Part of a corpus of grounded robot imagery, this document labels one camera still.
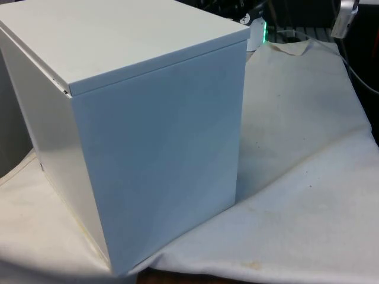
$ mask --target white box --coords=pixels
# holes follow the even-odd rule
[[[172,0],[0,7],[41,165],[115,274],[233,205],[248,36]]]

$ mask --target metal grate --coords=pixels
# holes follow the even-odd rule
[[[293,42],[293,40],[298,39],[298,41],[304,41],[307,40],[304,35],[294,35],[293,33],[282,33],[278,34],[278,31],[281,30],[296,30],[301,31],[302,33],[305,33],[309,35],[310,37],[314,37],[320,41],[324,41],[327,43],[334,43],[333,38],[330,36],[330,28],[314,28],[314,27],[268,27],[268,35],[267,39],[268,41],[272,43],[286,43],[286,42]]]

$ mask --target white fabric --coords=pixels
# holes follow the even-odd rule
[[[242,121],[245,201],[131,273],[379,283],[379,152],[341,59],[317,45],[302,56],[262,46],[246,65]],[[9,282],[117,281],[33,153],[0,179],[0,228],[0,277]]]

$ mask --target green led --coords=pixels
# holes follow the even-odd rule
[[[267,22],[265,22],[265,25],[263,26],[263,43],[267,41]]]

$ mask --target box lid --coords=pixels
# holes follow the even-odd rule
[[[249,37],[174,0],[26,0],[0,5],[0,28],[71,95]]]

